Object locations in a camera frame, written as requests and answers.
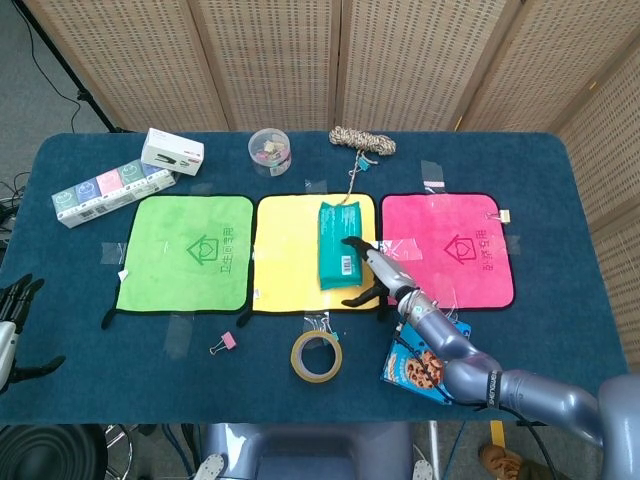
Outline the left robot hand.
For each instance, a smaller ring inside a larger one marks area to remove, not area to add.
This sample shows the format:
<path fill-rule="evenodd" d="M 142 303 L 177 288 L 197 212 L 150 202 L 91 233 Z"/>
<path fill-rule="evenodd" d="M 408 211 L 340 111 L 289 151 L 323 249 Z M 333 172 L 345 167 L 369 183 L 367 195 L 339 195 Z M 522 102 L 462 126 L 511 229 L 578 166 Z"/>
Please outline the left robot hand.
<path fill-rule="evenodd" d="M 1 393 L 6 392 L 12 384 L 47 376 L 66 361 L 66 357 L 60 355 L 42 366 L 19 367 L 16 364 L 19 339 L 31 303 L 44 284 L 44 279 L 34 280 L 32 274 L 26 274 L 1 289 Z"/>

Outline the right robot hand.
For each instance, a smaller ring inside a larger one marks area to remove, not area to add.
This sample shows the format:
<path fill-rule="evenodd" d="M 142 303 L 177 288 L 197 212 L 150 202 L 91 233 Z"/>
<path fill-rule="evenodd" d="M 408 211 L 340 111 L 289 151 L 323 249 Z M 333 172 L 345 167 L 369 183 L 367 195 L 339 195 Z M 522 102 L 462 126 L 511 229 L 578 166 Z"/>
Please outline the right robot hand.
<path fill-rule="evenodd" d="M 374 285 L 354 299 L 343 300 L 344 306 L 355 308 L 375 297 L 391 296 L 400 302 L 406 295 L 419 289 L 415 280 L 400 264 L 370 243 L 355 236 L 346 237 L 341 242 L 354 248 L 374 276 Z"/>

